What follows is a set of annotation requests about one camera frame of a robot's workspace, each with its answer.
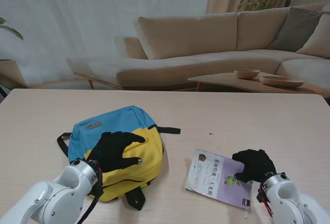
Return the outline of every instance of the wooden coffee table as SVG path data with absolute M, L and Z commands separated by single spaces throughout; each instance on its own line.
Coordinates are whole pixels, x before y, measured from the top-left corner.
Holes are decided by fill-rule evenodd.
M 27 89 L 0 104 L 0 216 L 34 183 L 55 179 L 69 164 L 56 142 L 60 134 L 130 105 L 181 134 L 161 134 L 161 171 L 143 189 L 141 211 L 125 199 L 99 202 L 84 224 L 271 224 L 255 198 L 258 184 L 246 220 L 242 209 L 185 190 L 195 148 L 226 157 L 264 149 L 277 171 L 330 211 L 330 107 L 319 95 Z M 87 197 L 83 212 L 90 203 Z
M 221 85 L 226 87 L 237 88 L 252 93 L 280 93 L 280 94 L 319 94 L 323 98 L 330 98 L 330 89 L 322 88 L 317 85 L 304 83 L 298 88 L 277 88 L 269 85 L 264 85 L 260 82 L 260 76 L 275 76 L 260 72 L 253 79 L 237 79 L 234 73 L 221 73 L 215 75 L 196 76 L 189 78 L 189 81 L 198 82 L 196 91 L 199 92 L 204 87 L 209 87 L 210 84 Z

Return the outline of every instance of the table leg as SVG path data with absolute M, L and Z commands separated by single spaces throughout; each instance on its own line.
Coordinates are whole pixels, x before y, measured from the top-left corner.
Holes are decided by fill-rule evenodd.
M 203 84 L 201 82 L 198 83 L 197 88 L 196 88 L 196 92 L 201 92 L 202 91 L 202 86 Z
M 88 83 L 89 83 L 89 86 L 91 87 L 91 89 L 94 89 L 93 82 L 91 80 L 88 80 Z
M 7 97 L 6 92 L 5 92 L 1 87 L 0 87 L 0 94 L 1 94 L 4 98 Z

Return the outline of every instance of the backpack strap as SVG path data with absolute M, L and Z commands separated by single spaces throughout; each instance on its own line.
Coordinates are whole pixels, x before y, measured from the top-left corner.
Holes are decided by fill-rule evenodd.
M 155 125 L 151 125 L 148 127 L 148 129 L 152 129 L 156 127 L 158 133 L 167 133 L 167 134 L 180 134 L 181 133 L 181 129 L 179 128 L 173 128 L 173 127 L 160 127 Z
M 125 196 L 128 204 L 131 205 L 134 209 L 141 210 L 143 208 L 145 204 L 145 196 L 141 187 L 137 187 L 129 192 L 126 192 Z
M 60 146 L 61 150 L 63 151 L 63 153 L 65 154 L 66 157 L 68 157 L 69 148 L 68 148 L 67 144 L 64 142 L 63 137 L 68 138 L 70 136 L 71 136 L 71 132 L 66 132 L 66 133 L 63 133 L 61 136 L 59 136 L 57 139 L 57 144 L 58 144 L 58 146 Z

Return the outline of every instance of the wooden bowl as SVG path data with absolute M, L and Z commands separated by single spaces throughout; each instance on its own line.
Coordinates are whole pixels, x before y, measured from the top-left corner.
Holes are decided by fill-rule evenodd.
M 260 82 L 265 85 L 272 85 L 277 87 L 291 87 L 296 88 L 304 84 L 304 81 L 283 77 L 283 76 L 261 76 Z
M 238 79 L 252 79 L 259 75 L 259 70 L 235 70 L 234 76 Z

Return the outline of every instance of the purple book cover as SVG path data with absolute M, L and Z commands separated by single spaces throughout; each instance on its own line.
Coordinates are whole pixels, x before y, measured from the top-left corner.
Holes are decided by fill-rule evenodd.
M 243 169 L 244 164 L 241 162 L 196 149 L 186 189 L 248 210 L 252 185 L 234 177 Z

